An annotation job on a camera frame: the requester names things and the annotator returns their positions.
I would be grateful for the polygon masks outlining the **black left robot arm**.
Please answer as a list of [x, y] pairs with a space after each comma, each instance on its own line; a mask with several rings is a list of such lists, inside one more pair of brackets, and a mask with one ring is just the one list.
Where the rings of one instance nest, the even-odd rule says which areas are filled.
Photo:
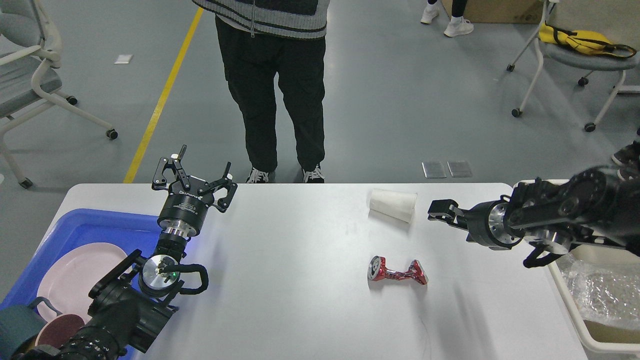
[[186, 173], [179, 153], [158, 160], [151, 182], [153, 191], [166, 191], [157, 218], [157, 244], [150, 256], [136, 249], [98, 280], [87, 292], [92, 300], [89, 321], [71, 332], [62, 344], [17, 349], [10, 360], [117, 360], [127, 347], [145, 353], [178, 311], [177, 295], [196, 296], [210, 285], [201, 264], [185, 264], [186, 246], [201, 233], [208, 210], [228, 210], [238, 185], [230, 174], [231, 162], [217, 180]]

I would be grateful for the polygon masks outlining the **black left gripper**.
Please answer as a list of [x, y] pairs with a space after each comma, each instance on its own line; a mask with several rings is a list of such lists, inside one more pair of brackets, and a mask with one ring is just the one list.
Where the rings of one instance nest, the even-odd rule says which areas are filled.
[[[198, 180], [188, 175], [182, 166], [187, 145], [178, 153], [161, 157], [151, 181], [153, 191], [167, 191], [168, 196], [158, 215], [157, 223], [167, 229], [180, 221], [186, 224], [187, 234], [197, 236], [201, 232], [208, 209], [214, 207], [224, 214], [230, 207], [238, 184], [230, 174], [232, 163], [226, 164], [221, 178], [213, 181]], [[171, 171], [173, 182], [169, 182], [166, 171]]]

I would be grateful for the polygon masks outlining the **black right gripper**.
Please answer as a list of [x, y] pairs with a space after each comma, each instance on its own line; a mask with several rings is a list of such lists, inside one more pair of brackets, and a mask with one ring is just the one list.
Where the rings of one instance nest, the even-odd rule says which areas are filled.
[[468, 243], [494, 251], [510, 250], [521, 243], [522, 239], [510, 234], [505, 226], [507, 204], [504, 200], [496, 200], [464, 209], [458, 207], [453, 199], [438, 199], [430, 203], [427, 219], [467, 231], [465, 240]]

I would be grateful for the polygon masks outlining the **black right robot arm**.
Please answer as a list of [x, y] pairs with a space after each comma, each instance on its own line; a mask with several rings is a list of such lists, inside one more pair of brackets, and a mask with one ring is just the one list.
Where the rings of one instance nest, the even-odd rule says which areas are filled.
[[464, 230], [467, 242], [494, 251], [530, 244], [526, 268], [549, 265], [582, 245], [638, 256], [640, 183], [638, 171], [631, 173], [622, 180], [613, 167], [597, 166], [562, 184], [535, 178], [470, 209], [438, 199], [430, 203], [428, 219]]

